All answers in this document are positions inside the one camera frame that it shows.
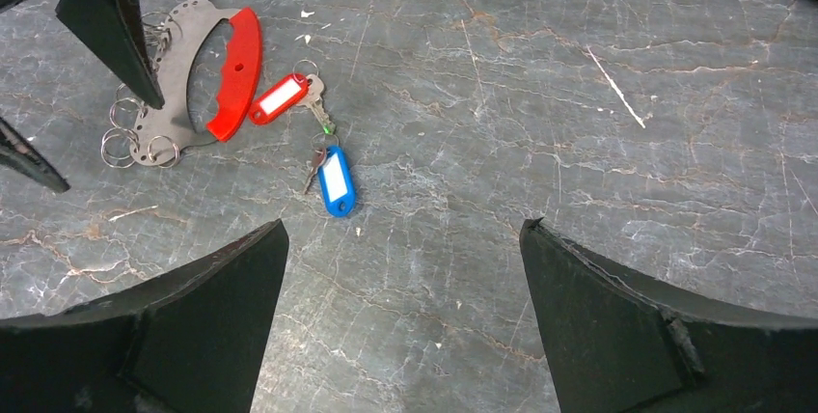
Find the white paper insert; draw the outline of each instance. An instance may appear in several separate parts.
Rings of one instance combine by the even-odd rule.
[[[346,188],[346,180],[343,179],[341,160],[337,154],[331,155],[321,170],[324,172],[324,183],[327,185],[327,196],[330,198],[330,203],[342,198],[349,192]]]
[[[288,81],[284,82],[284,85],[271,93],[270,96],[261,100],[261,110],[267,113],[267,115],[270,115],[300,91],[301,86],[290,77]]]

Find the red handle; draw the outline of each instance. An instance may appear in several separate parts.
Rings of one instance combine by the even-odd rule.
[[[310,81],[300,73],[291,73],[250,106],[250,122],[267,125],[307,95]]]
[[[261,74],[261,23],[244,8],[230,19],[232,37],[222,66],[222,87],[216,100],[219,112],[207,129],[221,142],[232,138],[253,102]]]

